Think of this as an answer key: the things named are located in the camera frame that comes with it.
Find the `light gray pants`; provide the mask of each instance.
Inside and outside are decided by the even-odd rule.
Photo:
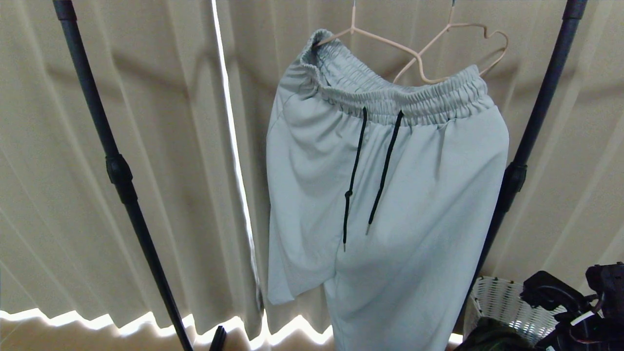
[[[267,137],[274,304],[324,284],[338,350],[444,350],[494,211],[509,136],[475,66],[391,84],[316,31]]]

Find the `floor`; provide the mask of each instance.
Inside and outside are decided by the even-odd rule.
[[[193,327],[187,328],[189,335],[195,335]],[[208,351],[210,344],[196,343],[195,351]],[[248,351],[247,337],[240,329],[228,333],[225,351]],[[258,351],[331,351],[333,339],[323,345],[314,343],[301,331],[290,334],[278,345],[265,343]],[[40,318],[17,322],[0,320],[0,350],[2,351],[182,351],[177,336],[158,336],[154,328],[145,324],[135,333],[119,336],[117,328],[109,325],[99,330],[91,330],[80,322],[53,327]]]

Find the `basket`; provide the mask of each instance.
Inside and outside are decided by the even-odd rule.
[[[554,315],[565,312],[562,306],[554,311],[531,308],[522,301],[522,284],[494,278],[479,277],[470,292],[464,315],[464,338],[477,327],[481,317],[490,317],[514,328],[531,345],[555,329]]]

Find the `garment rack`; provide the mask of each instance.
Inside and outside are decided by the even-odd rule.
[[[167,282],[165,272],[163,271],[160,259],[158,258],[158,253],[156,252],[156,248],[154,247],[154,243],[152,242],[147,224],[145,223],[143,213],[139,206],[137,192],[132,184],[132,173],[130,171],[130,167],[119,152],[113,133],[110,130],[110,125],[108,119],[106,118],[104,107],[97,91],[95,79],[89,66],[87,53],[82,43],[74,6],[71,0],[53,0],[53,3],[57,17],[63,28],[63,33],[67,41],[67,47],[69,48],[87,107],[89,108],[95,129],[97,130],[100,142],[104,148],[104,153],[106,154],[106,171],[109,175],[109,179],[111,183],[115,185],[121,202],[125,205],[132,227],[137,235],[145,259],[147,260],[154,277],[154,281],[156,281],[160,296],[163,299],[165,307],[167,308],[169,318],[171,318],[173,327],[175,328],[178,338],[180,339],[182,348],[184,351],[192,351],[193,347],[184,330],[184,325],[182,323],[182,319],[180,318],[180,312],[178,311],[178,307]],[[559,30],[557,42],[555,43],[553,53],[550,57],[550,62],[548,64],[546,74],[544,75],[537,99],[535,100],[533,111],[529,117],[527,127],[522,136],[522,140],[515,154],[514,160],[505,170],[496,208],[492,216],[477,269],[472,279],[473,284],[483,267],[485,258],[492,247],[492,243],[494,242],[496,233],[500,229],[500,225],[505,217],[505,214],[511,208],[515,195],[520,192],[522,185],[524,184],[524,180],[527,176],[527,162],[529,160],[529,155],[535,145],[535,141],[539,135],[544,118],[546,117],[548,107],[550,106],[557,84],[561,78],[565,61],[570,53],[570,48],[577,31],[578,23],[583,17],[583,12],[585,11],[585,5],[587,5],[587,0],[567,0],[565,10],[563,11],[563,23]],[[223,327],[220,326],[217,329],[210,347],[211,351],[219,351],[223,348],[226,334],[227,333]]]

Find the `black drawstring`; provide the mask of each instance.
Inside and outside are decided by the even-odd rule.
[[[384,184],[386,183],[386,174],[388,173],[388,165],[390,164],[390,155],[392,154],[392,149],[394,147],[394,142],[396,142],[396,136],[399,134],[399,127],[401,126],[401,119],[403,118],[403,111],[399,111],[399,115],[396,117],[396,123],[394,124],[394,130],[392,131],[392,139],[390,139],[390,145],[388,145],[388,153],[386,154],[386,163],[384,164],[384,171],[381,173],[381,183],[379,185],[379,191],[377,191],[377,197],[375,198],[375,203],[373,204],[373,210],[371,211],[371,216],[368,217],[368,225],[373,223],[373,218],[375,217],[375,211],[377,211],[377,205],[379,204],[379,199],[381,198],[381,192],[384,190]]]
[[[362,129],[359,132],[358,151],[355,154],[355,163],[353,164],[353,171],[351,173],[351,183],[349,184],[349,190],[344,193],[346,204],[344,207],[344,222],[343,222],[343,250],[345,252],[347,251],[347,220],[349,218],[349,198],[353,195],[353,182],[355,181],[355,171],[358,169],[359,153],[362,150],[362,141],[364,140],[364,130],[366,129],[366,121],[368,119],[366,107],[362,109],[362,115],[363,115]],[[377,191],[377,197],[375,198],[375,203],[373,204],[371,216],[368,218],[369,226],[373,223],[373,218],[375,217],[375,212],[377,211],[377,205],[379,204],[379,200],[381,199],[381,193],[384,190],[384,184],[386,183],[386,174],[388,173],[388,166],[390,165],[390,155],[392,155],[392,149],[394,148],[396,137],[399,134],[399,127],[401,126],[402,118],[403,118],[403,111],[399,111],[399,115],[396,117],[394,130],[392,130],[392,139],[390,139],[390,145],[388,146],[388,153],[386,154],[386,162],[384,163],[384,170],[381,173],[381,183],[379,185],[379,191]]]
[[[364,140],[364,130],[366,129],[366,107],[362,109],[362,129],[359,132],[358,151],[355,154],[355,163],[353,164],[353,172],[351,173],[351,183],[349,190],[344,193],[346,205],[344,207],[344,223],[343,223],[343,251],[347,251],[347,219],[349,218],[349,197],[353,195],[353,182],[355,181],[355,171],[358,169],[359,152],[362,150],[362,141]]]

